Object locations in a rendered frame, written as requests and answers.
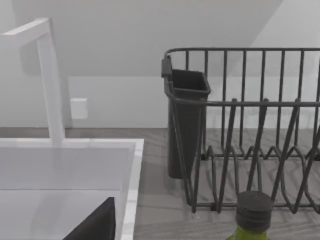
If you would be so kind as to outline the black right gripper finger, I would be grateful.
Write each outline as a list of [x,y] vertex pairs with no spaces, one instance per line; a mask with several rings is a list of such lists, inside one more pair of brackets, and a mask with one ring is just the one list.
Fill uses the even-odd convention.
[[115,240],[115,198],[108,197],[63,240]]

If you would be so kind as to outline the white sink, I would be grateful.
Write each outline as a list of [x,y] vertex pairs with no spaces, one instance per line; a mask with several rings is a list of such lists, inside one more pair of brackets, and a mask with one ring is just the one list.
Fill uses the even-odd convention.
[[0,148],[0,240],[63,240],[107,198],[115,240],[134,240],[144,140],[66,138]]

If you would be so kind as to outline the dark grey cutlery holder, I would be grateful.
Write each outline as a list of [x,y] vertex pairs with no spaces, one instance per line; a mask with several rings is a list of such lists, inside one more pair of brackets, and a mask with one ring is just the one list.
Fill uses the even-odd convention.
[[[200,71],[172,70],[172,82],[174,95],[182,99],[207,100],[211,93],[211,87],[206,75]],[[197,151],[200,106],[194,104],[176,104],[176,115],[181,133],[184,161],[186,163],[187,176],[195,161]],[[173,122],[172,109],[168,110],[168,160],[167,170],[169,177],[181,179],[181,165],[178,153],[177,139]]]

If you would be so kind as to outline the tall white tap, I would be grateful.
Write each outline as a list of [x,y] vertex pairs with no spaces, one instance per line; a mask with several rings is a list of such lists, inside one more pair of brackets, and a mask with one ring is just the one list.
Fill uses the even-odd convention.
[[0,35],[0,50],[22,47],[37,41],[44,92],[48,138],[0,138],[0,148],[61,148],[66,139],[63,101],[51,19],[37,18]]

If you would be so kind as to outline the green bottle with grey cap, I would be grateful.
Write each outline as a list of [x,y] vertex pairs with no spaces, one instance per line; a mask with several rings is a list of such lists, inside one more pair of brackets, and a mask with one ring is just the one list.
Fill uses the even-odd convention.
[[261,191],[246,190],[237,196],[236,227],[225,240],[270,240],[273,201]]

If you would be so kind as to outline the white wall socket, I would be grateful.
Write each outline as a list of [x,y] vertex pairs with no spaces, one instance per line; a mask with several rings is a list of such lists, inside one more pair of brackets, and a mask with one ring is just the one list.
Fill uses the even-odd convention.
[[88,118],[88,99],[72,98],[70,100],[71,117],[73,120],[85,120]]

